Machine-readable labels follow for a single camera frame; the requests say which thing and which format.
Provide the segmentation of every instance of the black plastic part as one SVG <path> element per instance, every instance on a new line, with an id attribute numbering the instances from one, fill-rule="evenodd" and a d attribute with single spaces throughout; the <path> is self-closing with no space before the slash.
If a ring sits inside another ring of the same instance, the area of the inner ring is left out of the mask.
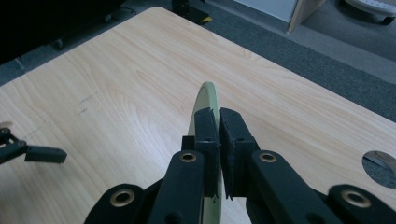
<path id="1" fill-rule="evenodd" d="M 122 192 L 130 190 L 133 193 L 132 195 L 125 195 L 125 197 L 133 197 L 133 200 L 130 203 L 125 204 L 124 206 L 114 206 L 112 202 L 114 200 L 122 201 L 125 198 L 122 198 Z M 119 199 L 112 199 L 115 195 L 120 195 Z M 91 212 L 88 214 L 85 219 L 85 224 L 131 224 L 138 223 L 136 222 L 140 206 L 143 201 L 143 190 L 136 185 L 129 184 L 121 184 L 112 189 L 106 191 L 106 193 L 99 199 L 97 204 L 93 207 Z"/>
<path id="2" fill-rule="evenodd" d="M 66 157 L 67 154 L 59 148 L 28 147 L 25 160 L 63 163 Z"/>
<path id="3" fill-rule="evenodd" d="M 197 151 L 183 150 L 172 157 L 148 223 L 201 223 L 204 166 L 204 156 Z"/>
<path id="4" fill-rule="evenodd" d="M 395 17 L 386 17 L 384 20 L 382 20 L 383 25 L 389 25 L 395 20 Z"/>
<path id="5" fill-rule="evenodd" d="M 0 129 L 0 164 L 10 161 L 26 153 L 26 161 L 46 161 L 62 163 L 67 154 L 59 148 L 27 146 L 26 142 L 20 141 L 11 134 L 8 128 Z"/>
<path id="6" fill-rule="evenodd" d="M 195 136 L 183 136 L 181 139 L 181 150 L 194 150 Z"/>
<path id="7" fill-rule="evenodd" d="M 204 24 L 203 20 L 209 16 L 209 14 L 190 7 L 188 0 L 172 0 L 172 11 L 189 21 L 197 24 Z"/>
<path id="8" fill-rule="evenodd" d="M 345 223 L 396 223 L 395 211 L 364 189 L 334 186 L 326 202 Z"/>
<path id="9" fill-rule="evenodd" d="M 218 178 L 220 168 L 219 135 L 213 110 L 205 108 L 194 114 L 195 138 L 194 148 L 205 157 L 205 196 L 219 197 Z"/>
<path id="10" fill-rule="evenodd" d="M 247 161 L 259 150 L 241 115 L 231 109 L 220 110 L 221 169 L 226 197 L 246 197 Z"/>
<path id="11" fill-rule="evenodd" d="M 26 152 L 27 146 L 23 141 L 13 142 L 0 148 L 0 164 L 15 159 Z"/>
<path id="12" fill-rule="evenodd" d="M 140 211 L 135 219 L 136 224 L 140 223 L 147 223 L 149 219 L 149 214 L 152 210 L 152 206 L 154 205 L 155 199 L 157 198 L 158 191 L 160 190 L 161 184 L 163 180 L 160 179 L 159 181 L 155 182 L 150 187 L 144 190 L 144 199 L 140 206 Z"/>
<path id="13" fill-rule="evenodd" d="M 253 152 L 249 171 L 276 223 L 342 223 L 279 154 Z"/>

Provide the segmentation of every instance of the wood grain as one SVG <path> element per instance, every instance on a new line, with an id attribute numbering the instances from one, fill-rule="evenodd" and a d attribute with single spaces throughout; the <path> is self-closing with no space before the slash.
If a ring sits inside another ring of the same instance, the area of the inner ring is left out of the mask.
<path id="1" fill-rule="evenodd" d="M 82 223 L 107 189 L 163 177 L 205 81 L 312 188 L 348 183 L 396 209 L 361 165 L 370 150 L 396 156 L 395 123 L 155 7 L 1 87 L 0 121 L 68 157 L 1 165 L 0 223 Z M 248 223 L 243 200 L 222 209 L 222 223 Z"/>

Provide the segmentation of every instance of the screw hole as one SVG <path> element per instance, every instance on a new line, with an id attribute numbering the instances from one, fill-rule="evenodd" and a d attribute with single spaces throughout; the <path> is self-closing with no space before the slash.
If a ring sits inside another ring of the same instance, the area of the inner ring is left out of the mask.
<path id="1" fill-rule="evenodd" d="M 184 162 L 192 162 L 197 159 L 197 157 L 192 153 L 184 153 L 180 156 L 180 159 Z"/>
<path id="2" fill-rule="evenodd" d="M 354 190 L 343 190 L 341 192 L 343 199 L 348 203 L 360 208 L 367 208 L 371 206 L 371 202 L 364 195 Z"/>
<path id="3" fill-rule="evenodd" d="M 134 192 L 130 189 L 120 189 L 113 193 L 110 198 L 111 205 L 123 207 L 134 201 Z"/>
<path id="4" fill-rule="evenodd" d="M 266 162 L 274 162 L 274 161 L 276 161 L 276 156 L 274 156 L 271 153 L 264 152 L 264 153 L 260 154 L 260 159 L 262 161 L 266 161 Z"/>

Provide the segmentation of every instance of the circular hole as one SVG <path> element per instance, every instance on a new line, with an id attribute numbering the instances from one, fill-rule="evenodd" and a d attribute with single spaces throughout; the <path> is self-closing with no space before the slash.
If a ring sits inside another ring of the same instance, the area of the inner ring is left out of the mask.
<path id="1" fill-rule="evenodd" d="M 274 162 L 274 161 L 276 161 L 276 156 L 274 156 L 271 153 L 264 152 L 264 153 L 260 154 L 260 159 L 262 161 L 266 161 L 266 162 Z"/>
<path id="2" fill-rule="evenodd" d="M 396 159 L 381 151 L 369 151 L 361 159 L 364 171 L 376 183 L 396 189 Z"/>
<path id="3" fill-rule="evenodd" d="M 343 199 L 352 205 L 358 206 L 360 208 L 367 208 L 371 206 L 370 200 L 357 191 L 343 190 L 341 194 Z"/>
<path id="4" fill-rule="evenodd" d="M 166 224 L 180 224 L 181 214 L 179 212 L 171 212 L 165 217 Z"/>
<path id="5" fill-rule="evenodd" d="M 306 215 L 306 220 L 307 220 L 309 223 L 312 223 L 312 224 L 322 224 L 322 223 L 326 223 L 326 222 L 324 221 L 323 217 L 321 217 L 320 215 L 315 214 L 315 213 L 309 213 L 308 215 Z"/>
<path id="6" fill-rule="evenodd" d="M 123 192 L 123 193 L 117 195 L 116 201 L 118 203 L 125 203 L 129 199 L 129 197 L 131 197 L 130 194 Z"/>
<path id="7" fill-rule="evenodd" d="M 113 193 L 110 203 L 115 207 L 123 207 L 134 201 L 134 192 L 130 189 L 120 189 Z"/>
<path id="8" fill-rule="evenodd" d="M 180 156 L 180 159 L 184 162 L 192 162 L 197 159 L 197 157 L 192 153 L 184 153 Z"/>

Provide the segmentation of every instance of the white furniture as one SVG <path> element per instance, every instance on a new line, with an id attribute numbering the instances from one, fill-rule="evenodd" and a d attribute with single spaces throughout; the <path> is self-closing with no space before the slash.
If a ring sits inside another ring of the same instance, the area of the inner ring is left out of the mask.
<path id="1" fill-rule="evenodd" d="M 234 0 L 247 7 L 252 7 L 262 11 L 270 16 L 278 18 L 285 22 L 290 22 L 297 0 Z"/>
<path id="2" fill-rule="evenodd" d="M 348 2 L 353 7 L 377 15 L 385 16 L 383 24 L 389 25 L 395 20 L 396 0 L 341 0 L 341 3 Z"/>

